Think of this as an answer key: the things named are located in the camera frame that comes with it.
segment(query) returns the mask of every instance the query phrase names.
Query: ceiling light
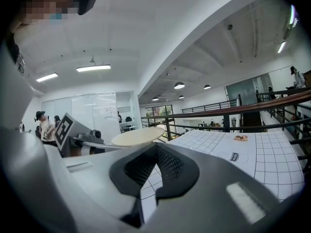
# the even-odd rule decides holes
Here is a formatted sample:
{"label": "ceiling light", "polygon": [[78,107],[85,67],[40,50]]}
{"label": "ceiling light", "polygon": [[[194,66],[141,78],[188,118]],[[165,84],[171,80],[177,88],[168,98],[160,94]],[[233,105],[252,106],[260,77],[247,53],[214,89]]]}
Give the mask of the ceiling light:
{"label": "ceiling light", "polygon": [[295,20],[295,6],[291,5],[291,8],[292,8],[292,11],[291,11],[290,24],[293,24]]}
{"label": "ceiling light", "polygon": [[55,73],[50,74],[50,75],[48,75],[48,76],[42,77],[42,78],[40,78],[40,79],[37,79],[37,81],[38,81],[38,82],[41,82],[41,81],[49,80],[49,79],[51,79],[51,78],[56,78],[56,77],[58,77],[58,75],[57,75],[57,73],[55,72]]}
{"label": "ceiling light", "polygon": [[281,45],[281,47],[280,47],[280,49],[278,50],[278,52],[277,53],[281,53],[282,52],[282,50],[283,50],[283,48],[284,48],[284,46],[285,46],[285,41],[284,42],[282,42],[282,45]]}
{"label": "ceiling light", "polygon": [[297,18],[295,18],[295,20],[294,20],[294,24],[293,24],[293,28],[294,28],[294,27],[296,27],[297,22],[298,22],[298,19],[297,19]]}
{"label": "ceiling light", "polygon": [[102,66],[91,66],[91,67],[78,67],[78,72],[85,72],[85,71],[94,71],[94,70],[107,70],[111,69],[110,65],[102,65]]}
{"label": "ceiling light", "polygon": [[181,88],[184,88],[185,87],[185,85],[184,85],[184,83],[182,83],[182,82],[177,82],[176,84],[175,84],[175,89],[181,89]]}

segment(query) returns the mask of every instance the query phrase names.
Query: fluorescent light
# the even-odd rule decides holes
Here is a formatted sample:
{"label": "fluorescent light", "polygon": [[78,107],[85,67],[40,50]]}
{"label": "fluorescent light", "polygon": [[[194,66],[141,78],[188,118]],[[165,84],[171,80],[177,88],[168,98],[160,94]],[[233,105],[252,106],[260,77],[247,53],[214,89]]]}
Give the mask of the fluorescent light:
{"label": "fluorescent light", "polygon": [[49,80],[51,78],[55,78],[55,77],[58,77],[57,73],[53,73],[53,74],[50,74],[48,76],[45,76],[45,77],[42,77],[40,79],[37,79],[38,82],[42,82],[42,81],[45,81],[45,80]]}
{"label": "fluorescent light", "polygon": [[91,66],[91,67],[78,67],[78,72],[85,72],[85,71],[94,71],[94,70],[107,70],[111,69],[110,65],[102,65],[102,66]]}
{"label": "fluorescent light", "polygon": [[291,5],[291,8],[292,8],[292,11],[291,11],[290,24],[293,24],[295,20],[295,6]]}
{"label": "fluorescent light", "polygon": [[297,18],[295,18],[295,20],[294,20],[294,24],[293,24],[293,28],[294,28],[294,27],[296,27],[297,22],[298,22],[298,19],[297,19]]}
{"label": "fluorescent light", "polygon": [[281,53],[282,52],[282,50],[283,50],[283,48],[284,48],[284,46],[285,46],[285,41],[284,42],[282,42],[282,45],[281,45],[281,47],[280,47],[280,49],[278,50],[278,52],[277,53]]}

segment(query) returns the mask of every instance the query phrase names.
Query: person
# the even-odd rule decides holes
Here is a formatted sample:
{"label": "person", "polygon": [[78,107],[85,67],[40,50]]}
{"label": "person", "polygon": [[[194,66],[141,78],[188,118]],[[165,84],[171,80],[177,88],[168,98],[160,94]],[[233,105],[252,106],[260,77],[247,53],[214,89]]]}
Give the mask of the person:
{"label": "person", "polygon": [[122,117],[121,117],[119,111],[118,111],[118,117],[119,117],[119,123],[122,123]]}
{"label": "person", "polygon": [[20,122],[19,130],[20,130],[21,132],[25,131],[25,125],[23,124],[23,122]]}
{"label": "person", "polygon": [[301,72],[298,72],[294,66],[291,66],[291,75],[295,75],[295,82],[297,84],[297,88],[306,87],[306,80],[304,75]]}
{"label": "person", "polygon": [[[273,89],[271,86],[269,86],[268,89],[269,89],[269,92],[273,92]],[[270,96],[270,99],[276,99],[276,96],[274,94],[270,94],[269,96]]]}
{"label": "person", "polygon": [[57,128],[57,126],[58,126],[59,123],[60,123],[60,118],[59,118],[59,116],[54,116],[54,122],[55,122],[55,128]]}
{"label": "person", "polygon": [[51,117],[44,115],[44,113],[45,111],[37,111],[35,114],[35,121],[40,121],[39,132],[41,134],[41,141],[43,144],[57,147],[52,134],[55,129],[55,124]]}

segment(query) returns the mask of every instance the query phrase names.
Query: small label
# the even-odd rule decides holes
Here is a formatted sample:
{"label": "small label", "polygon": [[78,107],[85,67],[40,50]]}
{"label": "small label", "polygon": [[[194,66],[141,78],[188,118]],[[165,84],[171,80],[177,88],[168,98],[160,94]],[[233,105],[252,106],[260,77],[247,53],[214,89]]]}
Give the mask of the small label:
{"label": "small label", "polygon": [[238,160],[238,158],[239,158],[239,154],[238,153],[232,153],[230,161],[236,162]]}

